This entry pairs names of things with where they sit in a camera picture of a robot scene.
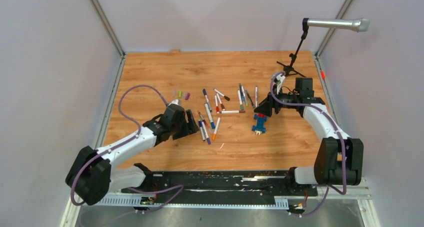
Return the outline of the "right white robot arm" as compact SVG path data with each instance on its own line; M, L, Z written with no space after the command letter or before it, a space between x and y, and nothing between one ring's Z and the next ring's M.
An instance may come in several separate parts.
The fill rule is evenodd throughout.
M320 140L313 165L289 169L286 191L298 196L306 185L328 186L344 195L348 186L357 186L361 182L363 142L350 137L338 126L323 99L314 96L311 78L297 77L292 93L282 91L284 80L282 73L273 77L270 91L255 108L255 113L271 117L283 108L294 109L309 123Z

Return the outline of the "clear cap grey pen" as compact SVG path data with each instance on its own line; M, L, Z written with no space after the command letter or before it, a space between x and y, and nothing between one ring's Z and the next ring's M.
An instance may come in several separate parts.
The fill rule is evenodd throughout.
M243 89L243 86L242 86L242 84L241 83L239 83L239 91L240 91L240 98L241 98L241 101L242 101L242 103L246 103L246 101L245 101L245 97L244 97L244 89Z

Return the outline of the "purple tip white marker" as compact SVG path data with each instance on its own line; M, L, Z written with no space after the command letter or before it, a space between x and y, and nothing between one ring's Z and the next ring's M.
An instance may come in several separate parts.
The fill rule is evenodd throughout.
M208 132L207 132L207 129L206 129L206 125L201 120L199 120L198 122L201 125L201 128L202 128L202 131L203 131L203 135L204 135L205 141L207 142L208 145L210 145L211 144L211 140L210 140L210 137L208 135Z

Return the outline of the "orange red cap marker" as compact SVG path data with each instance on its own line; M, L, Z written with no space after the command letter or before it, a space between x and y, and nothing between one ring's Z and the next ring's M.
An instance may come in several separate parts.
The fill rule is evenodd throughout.
M204 116L202 115L202 113L198 110L197 111L197 113L198 113L198 115L199 115L199 117L200 117L200 119L201 119L201 121L203 122L203 124L205 125L205 127L206 128L209 128L210 126L208 125L208 123L206 122L206 120L205 120L205 118L204 118Z

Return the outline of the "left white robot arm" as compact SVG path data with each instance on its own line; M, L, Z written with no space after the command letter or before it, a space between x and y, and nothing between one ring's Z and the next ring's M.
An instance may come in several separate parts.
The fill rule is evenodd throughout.
M135 188L149 193L153 180L141 164L125 169L118 167L135 155L149 150L169 139L177 140L199 131L193 112L177 103L170 103L164 113L146 121L130 135L111 145L93 149L85 146L78 152L66 178L74 205L92 206L109 192Z

